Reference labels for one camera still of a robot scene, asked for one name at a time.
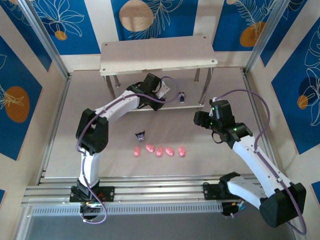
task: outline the pink object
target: pink object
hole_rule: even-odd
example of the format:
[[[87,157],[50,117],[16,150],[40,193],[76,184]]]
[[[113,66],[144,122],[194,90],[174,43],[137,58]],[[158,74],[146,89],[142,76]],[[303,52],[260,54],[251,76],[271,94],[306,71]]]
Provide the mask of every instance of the pink object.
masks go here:
[[[165,152],[170,156],[173,156],[175,154],[175,150],[172,147],[166,147]]]
[[[164,148],[162,146],[158,147],[156,150],[156,155],[161,157],[164,154]]]
[[[136,146],[133,150],[133,154],[137,157],[140,155],[140,147]]]
[[[155,146],[153,146],[152,144],[145,145],[145,148],[151,153],[155,151]]]
[[[183,146],[179,147],[179,154],[182,157],[186,155],[186,149]]]

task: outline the shelf leg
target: shelf leg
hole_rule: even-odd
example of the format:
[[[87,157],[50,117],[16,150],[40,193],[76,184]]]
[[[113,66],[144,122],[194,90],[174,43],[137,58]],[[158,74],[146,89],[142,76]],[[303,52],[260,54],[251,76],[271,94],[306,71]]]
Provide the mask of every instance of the shelf leg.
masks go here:
[[[114,82],[115,82],[115,86],[118,88],[121,86],[120,82],[119,82],[119,79],[117,77],[117,75],[113,75],[113,78],[114,78]]]
[[[209,84],[211,82],[213,71],[214,71],[213,67],[209,67],[208,68],[208,73],[206,75],[205,83],[204,83],[202,94],[201,94],[200,101],[199,101],[200,105],[203,105],[205,103],[205,98],[206,98],[206,95],[207,95]]]
[[[110,80],[110,76],[103,76],[106,85],[108,86],[108,89],[110,91],[111,96],[113,97],[113,99],[116,99],[116,94],[114,91],[114,88],[112,86],[111,80]]]
[[[195,72],[195,77],[194,77],[194,81],[196,83],[199,82],[199,76],[200,76],[200,68],[197,68]]]

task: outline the table surface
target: table surface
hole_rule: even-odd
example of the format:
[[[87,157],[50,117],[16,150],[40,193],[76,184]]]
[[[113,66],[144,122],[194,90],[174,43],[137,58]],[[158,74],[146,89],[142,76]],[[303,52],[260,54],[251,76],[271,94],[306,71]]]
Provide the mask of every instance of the table surface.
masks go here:
[[[199,84],[204,84],[206,69],[200,71]],[[76,131],[83,110],[96,109],[110,102],[107,85],[99,71],[75,71],[62,110],[59,126],[46,169],[46,178],[77,178],[81,156],[75,151]],[[245,88],[239,68],[215,68],[202,111],[209,111],[209,99],[233,89]],[[192,94],[186,92],[186,98]],[[245,123],[255,136],[259,130],[246,93],[232,93],[225,97],[231,104],[237,122]],[[109,143],[102,152],[99,176],[186,176],[224,175],[230,172],[251,174],[245,162],[227,144],[215,144],[211,132],[193,123],[196,109],[166,109],[128,112],[109,126]],[[145,131],[145,140],[139,142],[135,133]],[[157,157],[146,150],[146,144],[172,147],[174,156],[166,153]],[[133,154],[140,146],[141,155]],[[179,146],[186,156],[180,157]]]
[[[205,36],[181,36],[104,42],[102,76],[199,69],[217,66],[211,41]]]

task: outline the purple cable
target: purple cable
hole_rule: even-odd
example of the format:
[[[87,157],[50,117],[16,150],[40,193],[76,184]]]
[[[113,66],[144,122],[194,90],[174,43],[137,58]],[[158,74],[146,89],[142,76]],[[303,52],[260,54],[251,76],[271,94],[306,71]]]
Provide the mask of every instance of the purple cable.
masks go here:
[[[269,123],[270,123],[270,110],[269,110],[269,107],[268,107],[266,101],[258,93],[254,92],[254,91],[247,90],[247,89],[235,89],[235,90],[228,91],[225,94],[217,97],[216,100],[219,100],[219,99],[225,97],[226,95],[234,93],[234,92],[247,92],[247,93],[253,94],[253,95],[257,96],[263,102],[263,104],[265,106],[265,109],[266,109],[266,112],[267,112],[267,121],[266,121],[265,127],[262,129],[262,131],[259,133],[259,135],[256,137],[256,139],[254,141],[254,150],[256,151],[256,154],[259,156],[259,158],[263,161],[263,163],[267,166],[267,168],[272,172],[272,174],[277,179],[279,179],[280,176],[278,175],[278,173],[268,163],[268,161],[264,158],[264,156],[262,156],[262,154],[257,150],[258,149],[258,140],[266,132],[267,128],[269,127]],[[298,213],[299,221],[300,221],[300,224],[302,226],[302,231],[297,229],[290,222],[287,222],[287,224],[289,226],[291,226],[297,233],[299,233],[301,235],[306,235],[307,234],[307,226],[306,226],[304,217],[301,214],[301,211],[300,211],[300,209],[298,207],[298,204],[297,204],[294,196],[292,195],[292,193],[289,191],[289,189],[287,188],[287,186],[285,185],[285,183],[282,180],[279,183],[283,186],[285,191],[288,193],[288,195],[289,195],[289,197],[290,197],[290,199],[291,199],[291,201],[292,201],[292,203],[294,205],[294,208],[295,208],[296,212]]]
[[[80,134],[79,136],[79,139],[78,141],[76,142],[76,145],[75,145],[75,150],[81,154],[83,154],[83,161],[82,161],[82,164],[81,164],[81,172],[82,172],[82,176],[83,176],[83,179],[84,179],[84,182],[86,184],[86,187],[88,188],[88,190],[90,191],[90,193],[94,196],[94,198],[102,205],[102,208],[104,210],[104,218],[101,220],[101,221],[97,221],[97,222],[91,222],[91,221],[87,221],[85,219],[85,213],[83,212],[82,213],[82,219],[85,223],[88,223],[88,224],[101,224],[103,223],[106,219],[107,219],[107,208],[106,206],[104,205],[104,203],[99,199],[99,197],[94,193],[94,191],[91,189],[90,185],[89,185],[89,182],[86,178],[86,174],[85,174],[85,161],[86,161],[86,152],[85,151],[81,151],[79,146],[80,146],[80,143],[81,143],[81,140],[82,138],[84,137],[86,131],[88,130],[88,128],[91,126],[91,124],[98,118],[100,117],[100,115],[104,114],[108,109],[112,108],[114,105],[118,104],[119,102],[121,101],[124,101],[125,99],[127,98],[131,98],[131,97],[135,97],[135,96],[140,96],[140,97],[145,97],[147,99],[150,99],[152,101],[155,101],[157,103],[161,103],[161,104],[167,104],[167,103],[171,103],[173,102],[179,95],[179,87],[178,87],[178,84],[177,82],[172,78],[172,77],[169,77],[169,76],[164,76],[161,78],[162,79],[170,79],[172,80],[175,85],[176,85],[176,95],[175,97],[170,100],[170,101],[161,101],[161,100],[158,100],[158,99],[155,99],[151,96],[148,96],[146,94],[142,94],[142,93],[134,93],[134,94],[129,94],[127,96],[124,96],[123,98],[119,98],[117,100],[115,100],[114,102],[112,102],[109,106],[107,106],[104,110],[102,110],[101,112],[99,112],[97,115],[95,115],[89,122],[88,124],[84,127],[82,133]]]

